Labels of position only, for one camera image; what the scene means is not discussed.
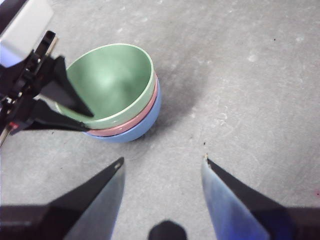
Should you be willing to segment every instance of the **black object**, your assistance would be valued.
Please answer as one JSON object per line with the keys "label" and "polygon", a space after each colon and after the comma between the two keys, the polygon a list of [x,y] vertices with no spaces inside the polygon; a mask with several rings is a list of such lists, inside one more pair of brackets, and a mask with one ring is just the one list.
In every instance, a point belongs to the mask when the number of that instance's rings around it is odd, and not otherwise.
{"label": "black object", "polygon": [[123,165],[121,157],[48,205],[1,206],[0,239],[109,239],[123,195]]}
{"label": "black object", "polygon": [[209,168],[270,234],[271,240],[318,240],[320,237],[319,208],[284,207],[245,185],[211,160]]}
{"label": "black object", "polygon": [[187,240],[187,234],[180,225],[167,220],[151,229],[148,240]]}
{"label": "black object", "polygon": [[56,34],[47,31],[24,61],[8,68],[0,65],[0,133],[8,126],[11,134],[25,129],[88,130],[82,122],[51,110],[43,100],[33,99],[42,94],[75,112],[93,116],[68,80],[65,59],[50,56],[55,40]]}

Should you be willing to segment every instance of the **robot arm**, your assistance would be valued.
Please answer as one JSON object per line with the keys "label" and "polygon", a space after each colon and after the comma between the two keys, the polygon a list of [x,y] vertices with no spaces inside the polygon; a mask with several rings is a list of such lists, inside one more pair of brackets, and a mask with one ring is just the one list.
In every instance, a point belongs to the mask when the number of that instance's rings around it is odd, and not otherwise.
{"label": "robot arm", "polygon": [[51,57],[57,38],[46,27],[53,11],[45,0],[4,0],[0,5],[0,141],[21,130],[87,131],[82,122],[51,110],[38,94],[75,112],[93,114],[70,84],[64,57]]}

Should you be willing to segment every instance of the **gray floor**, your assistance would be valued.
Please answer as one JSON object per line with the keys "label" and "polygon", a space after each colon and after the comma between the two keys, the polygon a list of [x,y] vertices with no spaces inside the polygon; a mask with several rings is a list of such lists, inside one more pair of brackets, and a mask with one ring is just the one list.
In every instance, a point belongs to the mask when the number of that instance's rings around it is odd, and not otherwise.
{"label": "gray floor", "polygon": [[164,219],[215,239],[202,192],[205,153],[287,206],[320,207],[320,2],[51,0],[55,55],[70,64],[110,43],[152,57],[163,105],[141,139],[21,132],[1,153],[1,203],[47,203],[120,156],[127,164],[114,240]]}

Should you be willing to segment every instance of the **bowl rim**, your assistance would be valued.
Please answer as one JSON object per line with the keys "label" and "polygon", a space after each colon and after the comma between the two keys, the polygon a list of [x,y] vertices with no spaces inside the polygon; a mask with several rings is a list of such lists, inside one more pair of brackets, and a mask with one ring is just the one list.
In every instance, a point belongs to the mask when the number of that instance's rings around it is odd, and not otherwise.
{"label": "bowl rim", "polygon": [[[68,69],[76,62],[78,61],[79,59],[83,58],[84,56],[90,54],[91,52],[93,51],[96,51],[96,50],[99,50],[99,49],[102,49],[102,48],[105,48],[105,47],[110,47],[110,46],[129,46],[129,47],[133,47],[133,48],[136,48],[138,50],[140,50],[141,52],[143,52],[146,57],[149,59],[149,62],[150,62],[150,66],[151,66],[151,73],[150,73],[150,77],[149,77],[149,81],[147,83],[147,85],[145,86],[143,92],[129,105],[127,106],[126,108],[122,109],[121,111],[113,114],[113,115],[110,115],[110,116],[107,116],[107,117],[104,117],[104,118],[100,118],[100,119],[95,119],[95,120],[85,120],[85,121],[82,121],[84,124],[94,124],[94,123],[101,123],[101,122],[104,122],[104,121],[109,121],[113,118],[116,118],[120,115],[122,115],[124,112],[128,111],[130,108],[132,108],[132,106],[134,106],[137,102],[139,102],[139,100],[143,97],[143,95],[145,95],[147,92],[148,92],[148,89],[150,88],[150,85],[152,84],[153,79],[154,79],[154,64],[152,62],[152,59],[151,57],[149,56],[149,54],[143,50],[141,47],[138,47],[136,45],[133,45],[133,44],[129,44],[129,43],[111,43],[111,44],[107,44],[107,45],[103,45],[103,46],[99,46],[99,47],[96,47],[86,53],[84,53],[83,55],[81,55],[80,57],[78,57],[76,60],[74,60],[68,67],[67,67],[67,71]],[[66,115],[62,110],[61,108],[59,107],[59,104],[57,102],[54,103],[55,105],[55,108],[58,110],[59,113],[65,115],[68,117],[68,115]]]}

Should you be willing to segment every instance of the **green bowl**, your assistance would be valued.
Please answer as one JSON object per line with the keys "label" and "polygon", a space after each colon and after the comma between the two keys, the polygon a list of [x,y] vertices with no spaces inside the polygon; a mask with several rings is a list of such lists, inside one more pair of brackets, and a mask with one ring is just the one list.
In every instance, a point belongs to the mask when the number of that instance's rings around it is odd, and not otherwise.
{"label": "green bowl", "polygon": [[156,83],[150,56],[141,48],[115,43],[84,54],[67,69],[80,98],[93,112],[88,117],[58,103],[57,110],[90,129],[124,124],[148,104]]}

